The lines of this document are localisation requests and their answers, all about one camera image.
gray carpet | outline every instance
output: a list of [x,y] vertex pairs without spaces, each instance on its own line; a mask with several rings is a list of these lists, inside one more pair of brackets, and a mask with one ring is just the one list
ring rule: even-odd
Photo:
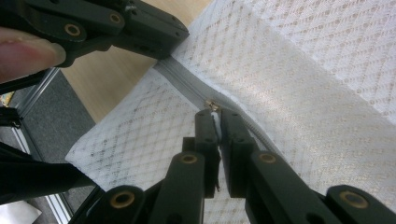
[[[25,91],[17,91],[11,105],[24,97]],[[24,127],[32,137],[43,161],[65,163],[64,157],[71,146],[91,127],[94,122],[62,73],[49,84],[32,110],[23,121]],[[7,128],[0,129],[1,139],[15,146],[10,140]],[[76,212],[93,187],[71,189],[64,197],[73,212]],[[43,212],[35,224],[56,223],[53,214],[44,198],[30,200]]]
[[5,143],[11,147],[15,147],[17,149],[21,149],[11,128],[0,127],[0,142]]

white fabric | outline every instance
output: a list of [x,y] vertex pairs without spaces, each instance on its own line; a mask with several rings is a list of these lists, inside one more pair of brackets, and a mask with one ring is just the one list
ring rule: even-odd
[[340,2],[216,1],[173,56],[311,188],[349,184],[396,211],[396,6]]
[[41,211],[26,202],[15,202],[0,205],[0,223],[2,224],[32,224]]
[[[396,211],[395,24],[395,1],[218,0],[173,57],[255,120],[311,188],[352,185]],[[67,159],[104,189],[146,189],[194,136],[196,111],[151,69]],[[205,223],[247,221],[241,202],[217,197]]]

wooden surface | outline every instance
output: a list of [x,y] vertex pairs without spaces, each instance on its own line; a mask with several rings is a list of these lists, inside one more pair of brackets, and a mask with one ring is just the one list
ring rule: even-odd
[[[178,17],[188,26],[211,0],[145,2]],[[62,71],[95,122],[128,94],[155,60],[123,49],[94,52],[78,58]]]

zipper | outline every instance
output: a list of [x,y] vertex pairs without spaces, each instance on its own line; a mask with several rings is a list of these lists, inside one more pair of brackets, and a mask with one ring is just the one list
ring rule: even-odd
[[199,109],[209,108],[220,116],[222,108],[227,108],[238,112],[244,119],[247,129],[250,130],[259,140],[262,150],[274,151],[280,154],[276,145],[270,140],[268,135],[257,125],[253,119],[238,104],[234,103],[229,97],[219,91],[215,91],[207,86],[201,79],[192,74],[187,68],[169,57],[160,60],[153,67],[165,76],[168,81],[175,86],[181,94],[190,100]]

zipper pull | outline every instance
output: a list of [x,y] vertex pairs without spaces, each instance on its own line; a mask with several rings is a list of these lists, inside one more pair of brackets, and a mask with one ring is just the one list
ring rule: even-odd
[[209,108],[212,110],[212,112],[217,112],[217,111],[220,110],[220,106],[217,105],[217,104],[216,104],[214,101],[212,101],[212,100],[206,100],[206,101],[205,101],[205,106],[206,106],[206,107],[209,107]]

